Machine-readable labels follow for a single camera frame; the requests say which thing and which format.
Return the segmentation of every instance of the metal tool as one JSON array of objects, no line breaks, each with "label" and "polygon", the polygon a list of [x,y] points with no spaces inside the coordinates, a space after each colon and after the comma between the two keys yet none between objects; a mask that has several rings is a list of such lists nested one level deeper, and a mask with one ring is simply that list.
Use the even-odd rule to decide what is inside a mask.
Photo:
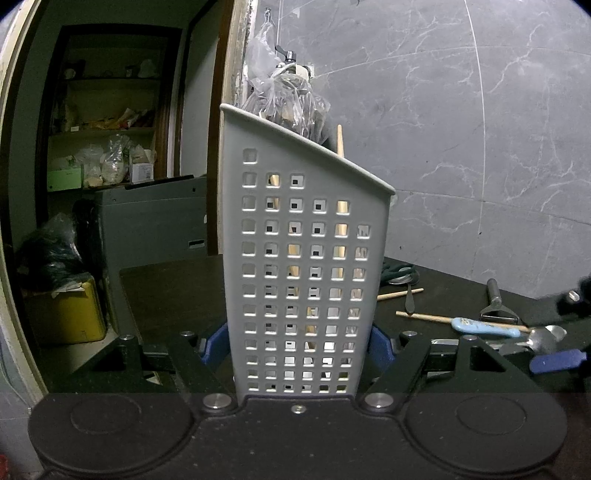
[{"label": "metal tool", "polygon": [[491,304],[482,309],[480,319],[486,322],[517,324],[519,322],[519,316],[513,310],[503,305],[501,291],[494,278],[489,278],[486,282],[486,288],[488,289],[488,297]]},{"label": "metal tool", "polygon": [[521,332],[517,328],[497,327],[488,323],[461,317],[452,319],[452,327],[457,332],[471,333],[473,335],[500,335],[512,338],[519,338],[521,336]]}]

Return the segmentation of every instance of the wall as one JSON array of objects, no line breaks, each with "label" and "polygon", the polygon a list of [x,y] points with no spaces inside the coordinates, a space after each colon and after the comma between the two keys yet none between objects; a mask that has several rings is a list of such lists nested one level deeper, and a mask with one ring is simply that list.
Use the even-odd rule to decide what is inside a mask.
[{"label": "wall", "polygon": [[212,99],[213,67],[222,3],[216,3],[193,30],[185,81],[181,175],[204,175],[207,171],[207,134]]},{"label": "wall", "polygon": [[203,4],[204,0],[49,0],[27,58],[14,117],[8,181],[12,237],[17,247],[36,228],[34,162],[39,105],[61,27],[130,23],[186,28]]},{"label": "wall", "polygon": [[399,192],[387,255],[532,297],[591,272],[591,21],[577,4],[270,3],[347,158]]}]

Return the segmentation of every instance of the peeler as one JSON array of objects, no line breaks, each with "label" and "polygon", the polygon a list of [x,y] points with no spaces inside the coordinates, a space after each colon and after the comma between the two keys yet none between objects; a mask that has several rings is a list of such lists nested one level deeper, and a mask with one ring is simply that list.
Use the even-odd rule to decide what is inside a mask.
[{"label": "peeler", "polygon": [[517,324],[519,322],[519,316],[513,310],[503,305],[501,292],[494,278],[489,278],[486,282],[486,288],[488,289],[488,297],[491,304],[485,309],[482,309],[480,319],[483,322]]}]

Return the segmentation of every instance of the wooden shelf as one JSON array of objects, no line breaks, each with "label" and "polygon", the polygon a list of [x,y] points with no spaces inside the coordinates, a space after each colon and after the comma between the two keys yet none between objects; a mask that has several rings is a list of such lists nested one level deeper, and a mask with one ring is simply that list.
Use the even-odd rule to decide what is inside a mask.
[{"label": "wooden shelf", "polygon": [[62,80],[71,90],[154,90],[160,87],[160,79],[149,78],[97,78]]},{"label": "wooden shelf", "polygon": [[62,132],[61,134],[51,135],[50,138],[99,138],[99,137],[110,137],[115,134],[125,135],[139,135],[139,134],[152,134],[154,127],[132,127],[132,128],[120,128],[118,130],[78,130],[77,132]]}]

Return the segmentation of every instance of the wooden stick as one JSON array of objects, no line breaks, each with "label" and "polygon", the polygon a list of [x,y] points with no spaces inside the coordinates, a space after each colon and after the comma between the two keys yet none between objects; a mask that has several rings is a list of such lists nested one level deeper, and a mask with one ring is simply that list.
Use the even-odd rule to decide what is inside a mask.
[{"label": "wooden stick", "polygon": [[[424,290],[424,288],[415,288],[414,290],[412,290],[413,293],[421,293]],[[388,299],[397,299],[398,297],[405,297],[407,294],[407,291],[395,291],[393,293],[383,293],[381,295],[378,295],[378,301],[380,300],[388,300]]]},{"label": "wooden stick", "polygon": [[345,147],[343,146],[343,125],[336,126],[336,154],[339,157],[345,156]]},{"label": "wooden stick", "polygon": [[[417,319],[417,320],[428,320],[430,322],[440,322],[440,323],[451,323],[453,320],[451,317],[439,317],[437,315],[425,315],[424,313],[413,313],[412,315],[409,315],[406,312],[397,311],[396,315],[399,317],[406,317],[406,318]],[[482,323],[486,323],[487,325],[492,325],[493,327],[516,328],[520,332],[525,332],[525,333],[530,332],[529,327],[526,327],[525,325],[508,325],[506,323],[492,323],[492,322],[482,322]]]}]

